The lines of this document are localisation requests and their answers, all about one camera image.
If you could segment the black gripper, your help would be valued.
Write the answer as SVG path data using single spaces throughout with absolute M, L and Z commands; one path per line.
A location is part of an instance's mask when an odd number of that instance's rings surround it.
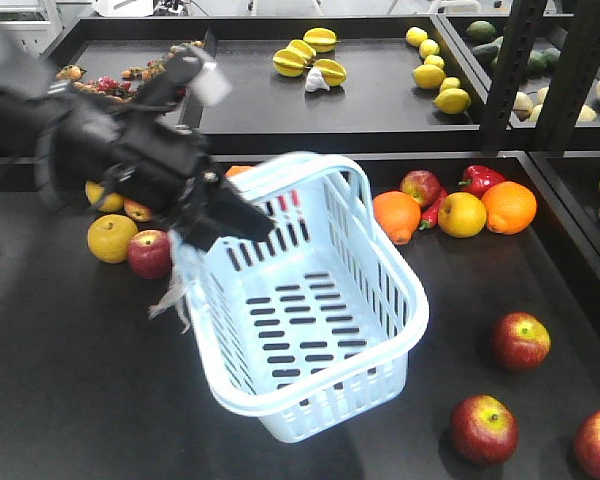
M 120 106 L 124 126 L 108 151 L 103 174 L 107 193 L 149 207 L 184 243 L 201 251 L 224 236 L 263 242 L 275 227 L 230 179 L 220 179 L 200 134 L 158 120 L 179 105 L 202 65 L 211 61 L 199 47 L 179 46 L 164 70 Z

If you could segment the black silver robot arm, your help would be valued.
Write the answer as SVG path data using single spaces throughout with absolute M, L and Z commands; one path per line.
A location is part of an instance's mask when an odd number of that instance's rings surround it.
M 93 181 L 149 208 L 201 250 L 224 236 L 263 241 L 274 227 L 224 177 L 201 134 L 161 121 L 187 94 L 213 105 L 228 91 L 215 60 L 187 46 L 130 101 L 119 102 L 58 79 L 0 27 L 0 155 L 33 155 L 36 186 L 56 210 Z

